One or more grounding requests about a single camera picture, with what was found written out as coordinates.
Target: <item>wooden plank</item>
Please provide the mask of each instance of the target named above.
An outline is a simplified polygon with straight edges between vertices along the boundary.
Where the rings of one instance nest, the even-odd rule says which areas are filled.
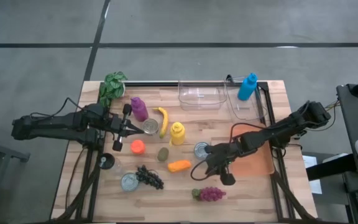
[[[284,82],[268,81],[268,84],[276,120],[285,118],[291,110]],[[99,82],[85,82],[80,105],[96,102],[98,88]],[[227,142],[229,128],[235,120],[227,103],[216,111],[184,111],[178,101],[177,88],[127,87],[125,97],[114,101],[111,111],[121,114],[123,104],[128,103],[132,96],[141,97],[146,102],[150,118],[156,119],[159,123],[162,122],[162,116],[152,111],[152,108],[162,106],[167,109],[170,120],[168,127],[175,121],[182,122],[186,128],[186,141],[184,145],[169,147],[168,133],[163,139],[158,135],[130,136],[124,139],[121,152],[113,152],[112,134],[108,134],[105,152],[114,154],[127,172],[134,172],[136,166],[142,164],[148,169],[156,170],[165,182],[165,189],[155,190],[141,184],[135,192],[124,193],[119,185],[119,177],[109,171],[102,172],[94,222],[273,222],[277,220],[268,176],[236,177],[235,185],[223,186],[218,176],[197,182],[190,179],[190,170],[172,174],[167,170],[166,163],[156,160],[158,150],[161,147],[168,147],[170,157],[167,162],[189,159],[195,165],[198,161],[193,155],[194,144],[200,141],[211,144]],[[137,122],[133,115],[130,119],[136,126],[141,127],[141,123]],[[130,152],[130,142],[134,139],[141,139],[146,143],[144,155],[134,156]],[[69,144],[52,218],[64,211],[68,181],[80,151],[81,146],[78,143]],[[80,161],[74,176],[70,192],[71,200],[79,191],[84,162],[85,156]],[[307,211],[316,216],[299,147],[288,147],[285,165],[291,190]],[[195,175],[202,177],[205,168],[205,165],[200,166]],[[191,198],[193,188],[209,186],[219,187],[225,190],[227,195],[218,202],[195,202]]]

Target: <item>clear plastic bin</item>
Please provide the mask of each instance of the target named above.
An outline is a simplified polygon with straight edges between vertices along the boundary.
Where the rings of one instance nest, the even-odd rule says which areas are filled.
[[[232,119],[238,122],[257,120],[267,114],[266,107],[263,104],[259,106],[257,104],[257,98],[263,100],[264,96],[257,95],[256,91],[254,91],[246,101],[238,99],[237,94],[245,78],[246,77],[233,77],[230,80],[225,80],[226,95],[229,98],[227,103],[232,109],[232,115],[234,115]]]
[[[226,101],[225,82],[178,82],[180,106],[184,110],[218,110]]]

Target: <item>purple bottle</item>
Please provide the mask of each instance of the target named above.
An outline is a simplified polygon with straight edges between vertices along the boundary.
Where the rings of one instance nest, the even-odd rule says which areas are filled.
[[[139,97],[131,98],[131,106],[136,120],[145,121],[147,118],[149,118],[146,105]]]

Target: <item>orange cutting board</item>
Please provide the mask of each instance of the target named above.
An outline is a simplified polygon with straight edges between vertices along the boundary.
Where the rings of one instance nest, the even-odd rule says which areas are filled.
[[[252,126],[239,124],[233,129],[233,136],[237,136],[249,131],[260,131],[259,128],[254,128]],[[245,156],[242,158],[237,158],[229,166],[230,172],[234,176],[238,177],[250,177],[257,175],[269,175],[274,172],[273,158],[270,153],[269,142],[266,141],[265,144],[258,148],[257,152]]]

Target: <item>yellow banana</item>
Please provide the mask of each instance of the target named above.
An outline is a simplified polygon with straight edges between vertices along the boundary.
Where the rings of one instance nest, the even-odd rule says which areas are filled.
[[[163,115],[162,127],[160,130],[160,138],[164,138],[164,135],[167,132],[167,128],[168,128],[168,113],[162,107],[153,108],[153,110],[157,110],[157,111],[161,112]]]

